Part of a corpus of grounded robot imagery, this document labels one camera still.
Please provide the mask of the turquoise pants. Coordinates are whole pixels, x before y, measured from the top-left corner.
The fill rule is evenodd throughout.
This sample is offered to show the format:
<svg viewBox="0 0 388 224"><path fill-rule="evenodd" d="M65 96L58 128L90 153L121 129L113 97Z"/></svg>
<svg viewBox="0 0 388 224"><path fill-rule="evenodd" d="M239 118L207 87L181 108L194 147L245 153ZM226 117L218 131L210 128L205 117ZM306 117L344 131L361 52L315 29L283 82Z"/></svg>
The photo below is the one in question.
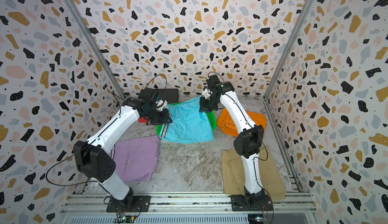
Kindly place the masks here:
<svg viewBox="0 0 388 224"><path fill-rule="evenodd" d="M214 140L213 130L205 112L200 112L200 97L176 104L169 104L172 123L162 125L161 139L193 144Z"/></svg>

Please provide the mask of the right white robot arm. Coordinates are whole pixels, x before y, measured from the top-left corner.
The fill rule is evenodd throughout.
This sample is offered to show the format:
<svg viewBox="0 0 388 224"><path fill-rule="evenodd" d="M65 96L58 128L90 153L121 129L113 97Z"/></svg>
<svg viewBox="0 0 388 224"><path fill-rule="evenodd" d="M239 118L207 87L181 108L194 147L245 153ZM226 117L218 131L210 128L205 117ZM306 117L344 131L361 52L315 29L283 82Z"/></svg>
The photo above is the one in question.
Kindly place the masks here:
<svg viewBox="0 0 388 224"><path fill-rule="evenodd" d="M254 210L266 203L268 197L259 174L259 153L265 130L248 116L229 81L221 82L213 75L206 82L207 86L200 98L200 112L217 110L221 103L231 116L238 132L233 142L234 149L241 157L244 167L244 204L248 209Z"/></svg>

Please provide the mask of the orange pants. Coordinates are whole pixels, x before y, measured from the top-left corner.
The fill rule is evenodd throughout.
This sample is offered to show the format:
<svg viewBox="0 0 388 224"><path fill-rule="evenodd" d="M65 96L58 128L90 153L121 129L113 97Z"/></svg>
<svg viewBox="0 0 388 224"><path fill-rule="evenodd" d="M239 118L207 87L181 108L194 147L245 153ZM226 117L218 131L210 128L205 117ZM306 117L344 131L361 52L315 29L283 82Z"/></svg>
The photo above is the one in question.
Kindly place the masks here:
<svg viewBox="0 0 388 224"><path fill-rule="evenodd" d="M250 112L250 111L247 111L247 114L251 118L251 120L255 123L255 125L262 126L264 130L266 129L267 120L263 114ZM216 124L223 133L233 136L235 138L238 136L238 131L234 124L234 121L232 120L231 116L229 115L226 109L222 110L221 115L219 116Z"/></svg>

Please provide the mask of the purple pants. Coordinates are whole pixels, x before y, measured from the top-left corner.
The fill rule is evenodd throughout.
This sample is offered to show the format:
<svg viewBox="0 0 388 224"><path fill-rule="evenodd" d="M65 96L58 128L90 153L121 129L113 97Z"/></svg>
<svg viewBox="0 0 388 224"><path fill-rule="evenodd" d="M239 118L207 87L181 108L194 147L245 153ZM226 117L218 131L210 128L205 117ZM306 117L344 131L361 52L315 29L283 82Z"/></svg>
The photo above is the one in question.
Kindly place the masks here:
<svg viewBox="0 0 388 224"><path fill-rule="evenodd" d="M125 183L149 182L157 170L159 151L160 138L154 135L117 142L111 158Z"/></svg>

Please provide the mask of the khaki pants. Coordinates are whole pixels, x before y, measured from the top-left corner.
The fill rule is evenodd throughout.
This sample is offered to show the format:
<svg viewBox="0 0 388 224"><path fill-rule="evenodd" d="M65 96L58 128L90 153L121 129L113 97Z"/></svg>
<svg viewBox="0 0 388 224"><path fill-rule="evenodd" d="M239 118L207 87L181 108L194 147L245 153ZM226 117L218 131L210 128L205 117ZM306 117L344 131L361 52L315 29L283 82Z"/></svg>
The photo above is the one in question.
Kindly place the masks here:
<svg viewBox="0 0 388 224"><path fill-rule="evenodd" d="M285 199L286 189L276 168L269 147L260 149L259 174L261 183L273 201ZM223 150L221 159L223 189L226 195L244 195L245 174L241 157L234 149Z"/></svg>

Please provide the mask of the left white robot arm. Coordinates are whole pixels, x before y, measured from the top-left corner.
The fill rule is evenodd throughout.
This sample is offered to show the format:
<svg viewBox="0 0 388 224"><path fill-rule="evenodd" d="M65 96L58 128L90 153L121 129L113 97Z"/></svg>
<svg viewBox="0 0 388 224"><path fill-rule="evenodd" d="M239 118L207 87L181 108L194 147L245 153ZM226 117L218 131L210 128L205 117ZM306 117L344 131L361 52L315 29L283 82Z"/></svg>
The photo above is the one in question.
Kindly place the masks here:
<svg viewBox="0 0 388 224"><path fill-rule="evenodd" d="M111 158L111 150L125 131L140 118L154 126L172 123L167 101L159 96L151 99L128 97L115 116L87 141L78 141L73 149L79 172L96 181L109 194L114 207L125 210L134 205L132 189L124 183Z"/></svg>

